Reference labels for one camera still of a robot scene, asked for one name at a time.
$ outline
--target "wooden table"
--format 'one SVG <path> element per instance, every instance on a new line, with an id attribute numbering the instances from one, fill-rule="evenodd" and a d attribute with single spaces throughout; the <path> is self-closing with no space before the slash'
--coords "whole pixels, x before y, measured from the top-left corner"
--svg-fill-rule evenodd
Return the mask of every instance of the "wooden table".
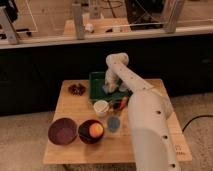
<path id="1" fill-rule="evenodd" d="M 160 79 L 147 80 L 167 95 L 166 89 Z M 68 87 L 71 84 L 81 83 L 88 87 L 87 80 L 67 80 L 63 82 L 58 104 L 53 121 L 62 117 L 72 118 L 77 124 L 87 119 L 100 120 L 106 128 L 106 118 L 99 119 L 94 113 L 92 104 L 88 98 L 88 89 L 83 96 L 71 95 Z M 107 128 L 103 139 L 93 145 L 84 144 L 79 137 L 67 146 L 57 146 L 49 140 L 44 153 L 44 164 L 85 164 L 85 163 L 129 163 L 134 162 L 129 122 L 125 108 L 120 116 L 121 126 L 116 133 L 110 133 Z M 182 134 L 176 114 L 173 113 L 168 119 L 168 126 L 172 135 L 173 143 L 179 161 L 192 159 L 188 145 Z"/>
<path id="2" fill-rule="evenodd" d="M 83 19 L 84 25 L 91 23 L 94 27 L 93 34 L 103 34 L 106 33 L 106 30 L 112 29 L 113 26 L 120 26 L 122 32 L 130 32 L 129 23 L 127 18 L 102 18 L 102 19 Z M 73 20 L 67 20 L 64 26 L 63 35 L 73 36 L 75 35 L 75 26 Z"/>

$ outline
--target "small white bowl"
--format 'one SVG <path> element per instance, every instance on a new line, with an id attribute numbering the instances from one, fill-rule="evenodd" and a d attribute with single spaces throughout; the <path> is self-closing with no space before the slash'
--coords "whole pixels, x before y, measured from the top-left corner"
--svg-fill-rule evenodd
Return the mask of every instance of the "small white bowl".
<path id="1" fill-rule="evenodd" d="M 105 100 L 98 100 L 94 103 L 93 108 L 98 117 L 104 117 L 109 110 L 109 103 Z"/>

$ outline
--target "wire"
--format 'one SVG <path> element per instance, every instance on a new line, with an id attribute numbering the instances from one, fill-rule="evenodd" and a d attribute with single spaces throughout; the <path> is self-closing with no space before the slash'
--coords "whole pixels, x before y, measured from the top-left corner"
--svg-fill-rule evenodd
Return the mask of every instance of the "wire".
<path id="1" fill-rule="evenodd" d="M 192 119 L 189 120 L 189 121 L 187 122 L 187 124 L 183 127 L 182 131 L 184 132 L 185 129 L 188 127 L 188 125 L 189 125 L 192 121 L 194 121 L 194 120 L 196 120 L 196 119 L 199 119 L 199 118 L 213 118 L 213 115 L 200 115 L 200 116 L 196 116 L 196 117 L 192 118 Z"/>
<path id="2" fill-rule="evenodd" d="M 117 18 L 116 15 L 115 15 L 115 12 L 113 10 L 113 6 L 112 6 L 111 3 L 113 3 L 113 2 L 120 2 L 120 1 L 110 1 L 110 0 L 106 0 L 105 1 L 105 0 L 103 0 L 103 2 L 107 2 L 109 4 L 109 9 L 111 10 L 113 18 Z"/>
<path id="3" fill-rule="evenodd" d="M 119 7 L 122 7 L 123 6 L 123 2 L 122 1 L 119 1 L 119 0 L 115 0 L 115 1 L 111 1 L 110 0 L 110 3 L 112 4 L 112 3 L 117 3 L 118 5 L 117 6 L 112 6 L 112 8 L 114 9 L 114 8 L 119 8 Z"/>
<path id="4" fill-rule="evenodd" d="M 112 6 L 113 9 L 120 8 L 120 7 L 123 6 L 123 2 L 121 2 L 121 1 L 111 1 L 111 3 L 114 3 L 114 2 L 118 3 L 118 5 L 117 6 Z"/>
<path id="5" fill-rule="evenodd" d="M 153 20 L 159 22 L 155 17 L 153 17 L 153 16 L 141 5 L 141 3 L 140 3 L 138 0 L 135 0 L 135 2 L 137 2 L 137 4 L 140 6 L 140 8 L 141 8 L 142 10 L 144 10 L 144 12 L 145 12 L 146 14 L 148 14 Z"/>

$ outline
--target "floor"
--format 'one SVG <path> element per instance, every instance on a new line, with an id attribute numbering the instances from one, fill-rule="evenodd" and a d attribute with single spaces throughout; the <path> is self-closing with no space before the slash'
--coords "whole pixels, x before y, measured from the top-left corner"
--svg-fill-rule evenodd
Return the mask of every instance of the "floor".
<path id="1" fill-rule="evenodd" d="M 72 0 L 15 0 L 15 2 L 19 9 L 19 18 L 14 22 L 15 28 L 29 28 L 33 37 L 62 35 L 66 20 L 72 18 Z M 113 18 L 106 0 L 100 0 L 100 4 L 103 16 Z M 112 6 L 116 17 L 126 17 L 124 0 L 112 1 Z M 88 8 L 83 7 L 83 11 L 88 12 Z M 213 1 L 186 0 L 178 26 L 209 24 L 213 24 Z"/>
<path id="2" fill-rule="evenodd" d="M 171 98 L 180 125 L 193 117 L 213 115 L 213 93 Z M 0 170 L 64 171 L 60 165 L 43 165 L 47 131 L 53 111 L 0 117 Z M 182 171 L 213 171 L 213 119 L 200 118 L 185 129 L 193 161 L 181 162 Z M 133 164 L 74 165 L 75 171 L 135 171 Z"/>

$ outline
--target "bowl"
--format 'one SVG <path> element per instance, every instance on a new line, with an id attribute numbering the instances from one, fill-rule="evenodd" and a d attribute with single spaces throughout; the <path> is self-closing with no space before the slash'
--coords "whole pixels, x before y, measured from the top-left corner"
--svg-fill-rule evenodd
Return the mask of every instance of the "bowl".
<path id="1" fill-rule="evenodd" d="M 70 144 L 77 136 L 77 124 L 70 118 L 53 122 L 48 131 L 49 140 L 56 145 Z"/>
<path id="2" fill-rule="evenodd" d="M 98 126 L 101 126 L 103 131 L 102 133 L 97 136 L 97 137 L 92 137 L 90 134 L 91 131 L 91 126 L 94 124 L 98 124 Z M 79 128 L 78 128 L 78 134 L 79 134 L 79 138 L 81 139 L 81 141 L 83 141 L 86 144 L 94 144 L 97 143 L 98 141 L 100 141 L 104 135 L 104 127 L 102 125 L 101 122 L 97 121 L 97 120 L 87 120 L 85 122 L 83 122 Z"/>

